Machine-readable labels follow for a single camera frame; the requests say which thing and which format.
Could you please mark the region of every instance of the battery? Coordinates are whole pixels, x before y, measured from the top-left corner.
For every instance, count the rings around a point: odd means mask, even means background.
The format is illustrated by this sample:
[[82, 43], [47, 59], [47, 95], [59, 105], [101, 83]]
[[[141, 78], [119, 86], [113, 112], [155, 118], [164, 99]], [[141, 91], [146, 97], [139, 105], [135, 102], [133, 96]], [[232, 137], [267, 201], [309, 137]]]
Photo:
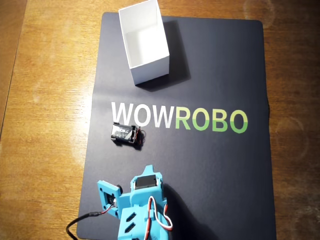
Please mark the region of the battery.
[[137, 142], [138, 128], [134, 125], [127, 126], [114, 122], [112, 125], [111, 139], [113, 141], [135, 144]]

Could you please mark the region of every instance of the red and white wire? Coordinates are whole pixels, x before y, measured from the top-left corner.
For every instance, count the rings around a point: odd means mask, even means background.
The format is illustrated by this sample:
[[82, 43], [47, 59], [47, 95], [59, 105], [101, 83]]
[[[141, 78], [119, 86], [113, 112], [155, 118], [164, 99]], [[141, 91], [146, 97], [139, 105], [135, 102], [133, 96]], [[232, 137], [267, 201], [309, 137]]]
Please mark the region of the red and white wire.
[[163, 216], [164, 218], [167, 220], [167, 222], [169, 223], [169, 225], [164, 225], [158, 218], [158, 210], [157, 210], [157, 203], [156, 200], [153, 196], [149, 197], [149, 201], [148, 201], [148, 219], [146, 221], [146, 228], [145, 228], [145, 234], [144, 234], [144, 240], [148, 239], [149, 233], [150, 233], [150, 209], [151, 209], [151, 203], [153, 202], [153, 207], [154, 207], [154, 214], [155, 214], [155, 219], [158, 222], [158, 224], [163, 227], [165, 230], [167, 231], [172, 231], [173, 229], [173, 224], [172, 221], [170, 219], [170, 217], [167, 216], [167, 209], [168, 209], [168, 205], [165, 204], [164, 205], [164, 209], [163, 209]]
[[112, 203], [105, 211], [102, 211], [101, 214], [107, 213], [110, 209], [114, 207], [114, 203]]

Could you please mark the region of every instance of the red wire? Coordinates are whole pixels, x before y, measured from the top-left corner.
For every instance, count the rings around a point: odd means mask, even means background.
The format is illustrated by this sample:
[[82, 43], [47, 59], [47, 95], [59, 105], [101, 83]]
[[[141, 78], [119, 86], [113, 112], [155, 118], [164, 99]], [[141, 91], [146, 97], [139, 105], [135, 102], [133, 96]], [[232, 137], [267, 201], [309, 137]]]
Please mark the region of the red wire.
[[114, 208], [114, 204], [111, 204], [105, 211], [102, 211], [101, 214], [107, 213], [110, 209]]

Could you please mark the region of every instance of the table surface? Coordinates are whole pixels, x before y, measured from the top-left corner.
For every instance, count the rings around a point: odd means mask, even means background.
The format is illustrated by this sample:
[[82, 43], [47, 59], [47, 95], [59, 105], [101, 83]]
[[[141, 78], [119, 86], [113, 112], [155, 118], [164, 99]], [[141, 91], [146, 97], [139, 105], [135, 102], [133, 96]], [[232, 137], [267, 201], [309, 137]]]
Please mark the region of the table surface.
[[[69, 239], [102, 14], [137, 2], [0, 0], [0, 239]], [[159, 6], [164, 16], [262, 21], [277, 239], [320, 239], [320, 2]]]

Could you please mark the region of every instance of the rectangular slot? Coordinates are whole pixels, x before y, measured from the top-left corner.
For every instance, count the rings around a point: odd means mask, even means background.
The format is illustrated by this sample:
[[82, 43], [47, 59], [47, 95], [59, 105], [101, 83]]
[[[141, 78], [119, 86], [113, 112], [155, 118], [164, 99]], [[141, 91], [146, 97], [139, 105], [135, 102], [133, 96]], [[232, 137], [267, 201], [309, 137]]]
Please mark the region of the rectangular slot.
[[134, 212], [126, 219], [126, 221], [130, 222], [132, 219], [134, 219], [135, 216], [136, 216], [136, 213]]
[[105, 205], [112, 204], [114, 202], [114, 199], [115, 199], [114, 194], [110, 195], [106, 192], [103, 192], [103, 195], [104, 195], [104, 199], [105, 199]]
[[128, 232], [130, 232], [134, 227], [135, 227], [135, 223], [131, 223], [125, 230], [124, 232], [127, 234]]

